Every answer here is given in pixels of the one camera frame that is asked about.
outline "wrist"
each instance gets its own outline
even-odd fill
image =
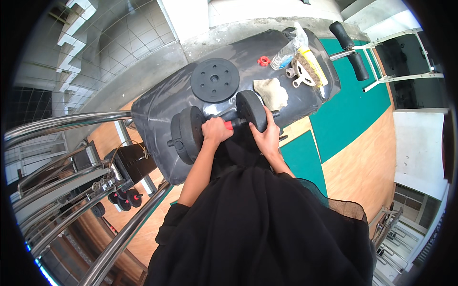
[[[210,148],[210,149],[216,151],[218,146],[219,146],[219,141],[218,140],[212,139],[212,138],[204,138],[203,144],[202,144],[202,149],[203,148]]]

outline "hand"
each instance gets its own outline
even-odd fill
[[[261,153],[269,159],[269,157],[277,156],[278,152],[278,137],[280,134],[280,127],[273,121],[273,116],[270,110],[264,106],[267,116],[267,129],[264,133],[259,132],[253,123],[249,123],[253,137],[255,138],[256,145]]]
[[[202,124],[202,133],[204,142],[210,142],[218,146],[221,142],[231,137],[234,131],[226,129],[226,126],[224,126],[224,119],[216,117],[210,118],[210,120]]]

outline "white pillar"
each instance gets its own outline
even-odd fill
[[[207,32],[208,3],[205,0],[157,0],[167,22],[181,42]]]

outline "cable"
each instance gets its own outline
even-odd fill
[[[143,147],[140,143],[138,143],[137,141],[133,140],[133,139],[129,139],[129,140],[126,140],[124,142],[122,142],[121,144],[119,144],[118,147],[116,147],[116,150],[114,151],[114,154],[113,154],[113,157],[111,158],[111,161],[110,161],[110,164],[108,165],[109,167],[111,166],[111,164],[113,164],[113,160],[115,159],[115,155],[116,153],[118,152],[119,148],[121,148],[121,146],[126,143],[126,142],[135,142],[137,143],[142,149],[143,149],[143,153],[145,154],[145,159],[148,159],[148,151],[146,151],[146,148]]]

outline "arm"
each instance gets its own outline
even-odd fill
[[[228,130],[224,126],[221,117],[211,118],[202,125],[204,141],[202,149],[197,155],[197,159],[192,166],[185,185],[178,198],[178,203],[192,206],[201,192],[210,182],[212,173],[213,158],[219,144],[234,134],[233,130]]]
[[[264,106],[264,109],[266,110],[267,116],[267,129],[264,133],[259,132],[253,123],[249,123],[256,145],[266,157],[275,173],[288,173],[291,177],[295,178],[293,172],[291,172],[286,165],[283,156],[278,152],[278,134],[280,133],[280,127],[275,124],[270,110],[266,106]]]

